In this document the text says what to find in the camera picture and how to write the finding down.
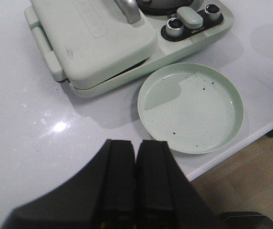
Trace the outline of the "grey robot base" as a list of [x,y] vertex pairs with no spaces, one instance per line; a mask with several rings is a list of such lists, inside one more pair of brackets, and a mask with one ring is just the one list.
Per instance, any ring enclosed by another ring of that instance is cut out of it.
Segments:
[[269,215],[236,204],[220,211],[217,217],[228,229],[273,229],[273,218]]

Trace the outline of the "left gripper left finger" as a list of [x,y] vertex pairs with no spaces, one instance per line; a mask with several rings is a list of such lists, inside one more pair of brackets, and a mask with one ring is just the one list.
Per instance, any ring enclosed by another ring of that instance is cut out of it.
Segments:
[[130,141],[106,140],[68,181],[15,208],[4,229],[133,229],[135,153]]

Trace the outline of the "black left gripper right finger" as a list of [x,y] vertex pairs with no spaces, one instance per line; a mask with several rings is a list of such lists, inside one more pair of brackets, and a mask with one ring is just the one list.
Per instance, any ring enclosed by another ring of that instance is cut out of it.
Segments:
[[136,160],[138,229],[218,229],[220,220],[176,163],[167,142],[144,140]]

